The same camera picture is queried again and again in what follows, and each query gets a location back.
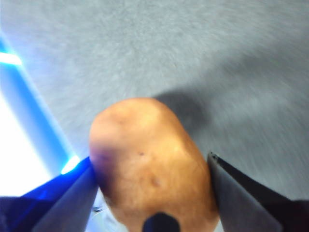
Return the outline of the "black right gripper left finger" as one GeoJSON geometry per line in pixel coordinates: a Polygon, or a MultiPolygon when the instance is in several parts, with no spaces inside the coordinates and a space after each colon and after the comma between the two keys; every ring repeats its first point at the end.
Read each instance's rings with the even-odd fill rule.
{"type": "Polygon", "coordinates": [[[83,232],[98,191],[90,159],[30,192],[0,199],[2,232],[83,232]]]}

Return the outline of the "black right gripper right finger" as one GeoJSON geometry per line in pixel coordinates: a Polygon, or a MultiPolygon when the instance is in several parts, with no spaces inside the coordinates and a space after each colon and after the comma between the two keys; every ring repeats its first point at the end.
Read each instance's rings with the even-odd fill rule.
{"type": "Polygon", "coordinates": [[[307,232],[309,202],[290,200],[209,152],[207,163],[223,230],[307,232]]]}

